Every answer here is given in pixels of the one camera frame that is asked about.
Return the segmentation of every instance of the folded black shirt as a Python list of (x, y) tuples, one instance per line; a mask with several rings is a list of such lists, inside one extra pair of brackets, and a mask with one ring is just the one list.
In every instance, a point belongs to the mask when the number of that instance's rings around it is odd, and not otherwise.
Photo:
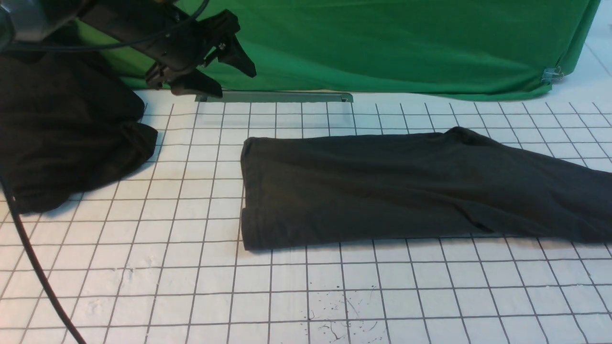
[(247, 250), (499, 233), (612, 241), (612, 174), (471, 130), (280, 140), (242, 151)]

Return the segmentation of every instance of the black grid line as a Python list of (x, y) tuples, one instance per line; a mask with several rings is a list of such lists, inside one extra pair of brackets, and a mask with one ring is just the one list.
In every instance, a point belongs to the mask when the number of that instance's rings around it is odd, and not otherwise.
[[(274, 130), (274, 138), (278, 138), (278, 104), (274, 106), (274, 127), (276, 127), (276, 129)], [(273, 263), (274, 263), (274, 250), (270, 252), (270, 284), (269, 284), (270, 291), (268, 293), (268, 322), (272, 320), (272, 278), (273, 278), (273, 272), (274, 272)], [(270, 344), (271, 332), (272, 332), (272, 326), (271, 324), (268, 324), (268, 334), (267, 334), (268, 344)]]
[(546, 332), (544, 331), (544, 327), (542, 326), (542, 322), (540, 321), (539, 315), (536, 311), (536, 308), (534, 307), (534, 303), (531, 300), (531, 295), (529, 295), (529, 292), (527, 291), (527, 287), (525, 286), (525, 281), (523, 280), (523, 276), (521, 275), (521, 271), (518, 268), (518, 264), (517, 261), (514, 260), (514, 253), (512, 253), (512, 248), (510, 247), (510, 243), (508, 242), (507, 238), (504, 238), (504, 241), (506, 242), (506, 245), (508, 245), (508, 251), (510, 252), (510, 256), (512, 257), (513, 261), (514, 261), (514, 268), (517, 270), (517, 274), (518, 274), (518, 278), (521, 280), (521, 284), (523, 285), (523, 290), (525, 292), (525, 294), (527, 295), (527, 299), (529, 300), (529, 304), (531, 305), (531, 310), (533, 311), (533, 314), (535, 316), (535, 320), (537, 320), (538, 325), (540, 326), (540, 330), (542, 331), (542, 334), (544, 335), (544, 338), (546, 338), (546, 342), (550, 343), (548, 336), (546, 335)]
[[(410, 259), (410, 261), (412, 261), (412, 255), (410, 254), (410, 245), (408, 245), (407, 239), (405, 239), (405, 242), (406, 242), (406, 250), (408, 251), (408, 258)], [(414, 279), (415, 290), (417, 292), (417, 297), (419, 298), (419, 306), (420, 306), (421, 315), (423, 315), (423, 325), (425, 326), (425, 333), (427, 333), (427, 340), (431, 344), (431, 335), (429, 334), (429, 329), (427, 328), (427, 322), (425, 321), (426, 320), (425, 309), (423, 308), (423, 300), (421, 299), (421, 295), (420, 295), (420, 291), (422, 289), (419, 288), (419, 280), (417, 279), (417, 274), (414, 272), (414, 264), (410, 263), (410, 269), (412, 270), (412, 278)]]
[(504, 325), (504, 322), (501, 321), (501, 315), (499, 314), (499, 307), (497, 305), (497, 302), (495, 301), (495, 295), (493, 295), (493, 290), (491, 288), (491, 284), (489, 283), (489, 278), (487, 276), (487, 273), (485, 272), (485, 266), (482, 263), (482, 260), (480, 259), (480, 253), (478, 252), (478, 246), (476, 246), (476, 241), (474, 240), (474, 236), (470, 236), (470, 238), (472, 240), (472, 245), (474, 246), (474, 250), (476, 251), (476, 257), (478, 257), (478, 260), (479, 260), (480, 269), (482, 270), (482, 275), (484, 276), (485, 282), (487, 283), (487, 289), (489, 290), (489, 295), (491, 295), (491, 300), (493, 300), (493, 306), (495, 307), (495, 313), (497, 313), (497, 316), (499, 318), (499, 324), (501, 325), (501, 328), (504, 331), (504, 335), (506, 337), (508, 344), (510, 344), (510, 337), (508, 337), (508, 332), (506, 330), (506, 326)]
[[(546, 288), (546, 287), (553, 287), (553, 288), (563, 288), (563, 287), (568, 287), (568, 286), (612, 286), (612, 283), (598, 283), (598, 284), (584, 284), (584, 283), (574, 283), (574, 284), (563, 284), (563, 285), (526, 285), (526, 288)], [(430, 287), (419, 287), (419, 288), (370, 288), (370, 289), (355, 289), (355, 288), (347, 288), (345, 289), (346, 291), (407, 291), (407, 290), (503, 290), (503, 289), (517, 289), (517, 288), (522, 288), (522, 286), (456, 286), (456, 287), (441, 287), (441, 288), (430, 288)], [(234, 291), (234, 292), (230, 292), (230, 291), (220, 291), (220, 292), (214, 292), (214, 293), (196, 293), (196, 296), (204, 296), (204, 295), (229, 295), (229, 294), (235, 294), (235, 295), (248, 295), (248, 294), (262, 294), (262, 293), (271, 293), (271, 294), (291, 294), (291, 293), (307, 293), (307, 292), (316, 292), (316, 293), (330, 293), (333, 291), (339, 291), (338, 289), (302, 289), (302, 290), (275, 290), (275, 291)], [(94, 297), (114, 297), (115, 294), (92, 294), (92, 295), (87, 295), (87, 297), (90, 298), (94, 298)], [(154, 294), (138, 294), (138, 297), (140, 296), (193, 296), (193, 293), (154, 293)], [(6, 300), (30, 300), (33, 297), (27, 297), (27, 296), (20, 296), (20, 297), (7, 297), (5, 298)], [(74, 299), (74, 296), (58, 296), (58, 299)], [(578, 312), (575, 314), (579, 314), (579, 315), (583, 315), (583, 314), (608, 314), (611, 313), (609, 311), (605, 311), (605, 312), (587, 312), (587, 313), (583, 313), (583, 312)]]
[[(542, 250), (542, 254), (544, 255), (545, 258), (547, 258), (548, 256), (546, 254), (546, 251), (544, 250), (544, 247), (542, 246), (542, 243), (540, 242), (540, 239), (537, 240), (537, 243), (538, 243), (538, 245), (540, 245), (540, 249)], [(548, 268), (553, 273), (554, 280), (557, 282), (557, 284), (559, 284), (559, 279), (557, 278), (557, 275), (554, 272), (553, 265), (550, 264), (550, 261), (548, 261), (548, 260), (547, 260), (547, 263), (548, 263)], [(565, 300), (565, 303), (567, 304), (567, 308), (569, 310), (572, 310), (572, 306), (570, 305), (570, 302), (567, 300), (567, 295), (565, 295), (565, 291), (561, 287), (559, 287), (559, 290), (561, 290), (561, 294), (563, 295), (563, 299)], [(584, 338), (584, 341), (586, 343), (588, 343), (589, 341), (586, 338), (586, 335), (584, 334), (584, 330), (582, 330), (582, 328), (580, 327), (580, 323), (576, 319), (576, 314), (574, 312), (572, 312), (572, 318), (574, 319), (574, 322), (576, 323), (576, 326), (578, 327), (578, 330), (580, 330), (580, 333), (582, 334), (582, 337)]]
[[(253, 105), (251, 104), (249, 106), (249, 114), (252, 112), (253, 109)], [(251, 124), (251, 116), (249, 115), (248, 117), (248, 123), (249, 123), (249, 127)], [(240, 225), (242, 225), (242, 217), (238, 218), (238, 222), (240, 223)], [(236, 239), (238, 240), (240, 238), (240, 231), (238, 232)], [(234, 292), (236, 291), (236, 271), (238, 270), (238, 252), (239, 252), (239, 247), (238, 247), (238, 243), (236, 244), (236, 254), (234, 256), (234, 274), (233, 274), (233, 279), (232, 279), (232, 285), (231, 285), (231, 291), (232, 294), (229, 297), (229, 324), (228, 324), (228, 333), (227, 333), (227, 338), (226, 338), (226, 344), (230, 344), (230, 335), (231, 335), (231, 325), (232, 325), (232, 321), (231, 321), (231, 317), (232, 317), (232, 311), (234, 310)]]
[[(114, 193), (113, 193), (113, 194), (115, 194), (115, 193), (117, 192), (117, 189), (118, 189), (118, 188), (119, 188), (119, 185), (115, 185), (115, 190), (114, 190)], [(111, 204), (108, 206), (108, 211), (106, 212), (106, 217), (105, 217), (105, 220), (108, 220), (108, 215), (110, 214), (112, 207), (113, 207), (113, 202), (111, 201)], [(78, 210), (78, 208), (75, 210), (75, 213), (74, 213), (74, 215), (73, 215), (73, 216), (76, 216), (76, 214), (77, 214), (77, 210)], [(74, 305), (74, 307), (72, 308), (72, 312), (70, 313), (70, 319), (74, 318), (74, 316), (75, 316), (75, 312), (77, 311), (77, 307), (78, 307), (79, 300), (82, 298), (82, 295), (83, 295), (83, 289), (85, 288), (85, 283), (87, 282), (87, 277), (88, 277), (88, 275), (89, 275), (89, 272), (91, 271), (91, 270), (90, 270), (90, 268), (91, 268), (91, 264), (94, 262), (94, 259), (95, 259), (95, 253), (96, 253), (96, 251), (98, 251), (98, 245), (97, 245), (97, 244), (99, 244), (99, 243), (100, 243), (100, 239), (102, 238), (102, 233), (104, 233), (104, 230), (103, 230), (103, 229), (100, 231), (100, 234), (98, 235), (98, 239), (97, 239), (97, 241), (96, 241), (96, 245), (94, 246), (94, 251), (93, 251), (93, 253), (91, 254), (91, 259), (89, 260), (88, 268), (87, 268), (87, 270), (85, 271), (85, 276), (83, 277), (83, 282), (82, 282), (82, 284), (81, 284), (81, 288), (79, 289), (78, 296), (76, 297), (76, 300), (75, 300), (75, 305)], [(66, 329), (66, 330), (64, 331), (64, 336), (63, 336), (63, 338), (62, 338), (62, 343), (64, 343), (64, 342), (66, 341), (67, 336), (68, 336), (68, 330)]]

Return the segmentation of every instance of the green fabric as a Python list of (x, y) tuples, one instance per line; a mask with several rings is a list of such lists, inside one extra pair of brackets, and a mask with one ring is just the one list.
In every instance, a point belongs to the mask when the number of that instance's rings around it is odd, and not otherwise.
[[(227, 89), (415, 92), (468, 100), (545, 94), (543, 71), (575, 68), (600, 0), (211, 0), (227, 8), (258, 76), (215, 63)], [(193, 12), (200, 0), (179, 1)], [(90, 44), (111, 39), (81, 24)], [(124, 80), (145, 87), (153, 61), (105, 53)]]

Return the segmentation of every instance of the metal clip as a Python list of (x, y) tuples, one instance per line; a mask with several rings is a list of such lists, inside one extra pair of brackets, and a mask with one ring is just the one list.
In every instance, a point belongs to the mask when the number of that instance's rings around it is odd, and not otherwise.
[(561, 66), (555, 68), (546, 68), (542, 74), (542, 83), (552, 83), (553, 81), (561, 81), (565, 78), (565, 74), (561, 71)]

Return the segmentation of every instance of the black cable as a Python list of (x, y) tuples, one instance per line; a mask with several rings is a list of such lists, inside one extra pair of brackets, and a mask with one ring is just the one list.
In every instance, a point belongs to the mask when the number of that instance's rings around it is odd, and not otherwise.
[(74, 46), (74, 47), (54, 47), (48, 45), (37, 45), (37, 44), (27, 44), (27, 43), (13, 43), (8, 46), (9, 50), (20, 50), (20, 51), (47, 51), (54, 53), (85, 53), (92, 51), (100, 51), (100, 50), (113, 50), (120, 49), (125, 47), (132, 47), (134, 45), (142, 44), (149, 42), (151, 40), (158, 39), (167, 34), (171, 34), (174, 31), (182, 28), (183, 26), (191, 23), (198, 19), (198, 17), (204, 12), (210, 0), (202, 0), (202, 4), (200, 7), (194, 12), (189, 18), (184, 21), (173, 25), (165, 30), (161, 30), (155, 34), (150, 34), (138, 40), (133, 40), (131, 42), (122, 42), (122, 43), (114, 43), (114, 44), (104, 44), (104, 45), (91, 45), (91, 46)]
[(28, 233), (26, 232), (26, 229), (23, 228), (23, 223), (21, 222), (21, 217), (19, 216), (19, 212), (17, 211), (17, 204), (15, 204), (13, 193), (9, 188), (9, 183), (7, 183), (7, 181), (4, 179), (2, 172), (2, 166), (0, 166), (0, 185), (2, 186), (2, 189), (4, 191), (6, 202), (9, 205), (10, 215), (13, 217), (13, 221), (15, 222), (15, 228), (17, 228), (17, 233), (19, 234), (19, 238), (21, 239), (21, 243), (23, 244), (23, 249), (26, 251), (28, 258), (30, 259), (30, 263), (32, 263), (34, 272), (36, 273), (36, 276), (38, 277), (42, 288), (45, 290), (47, 297), (49, 297), (49, 301), (51, 301), (51, 305), (53, 305), (55, 312), (59, 315), (60, 319), (62, 320), (70, 334), (72, 334), (72, 337), (74, 337), (78, 344), (87, 344), (85, 342), (85, 339), (83, 339), (81, 334), (78, 332), (77, 328), (74, 326), (74, 324), (72, 324), (70, 317), (68, 317), (68, 315), (62, 308), (62, 305), (59, 303), (58, 297), (53, 292), (53, 289), (51, 289), (51, 285), (49, 284), (49, 281), (45, 276), (45, 271), (42, 269), (42, 266), (40, 266), (40, 262), (38, 261), (38, 258), (34, 253), (34, 249), (32, 248), (32, 244), (28, 239)]

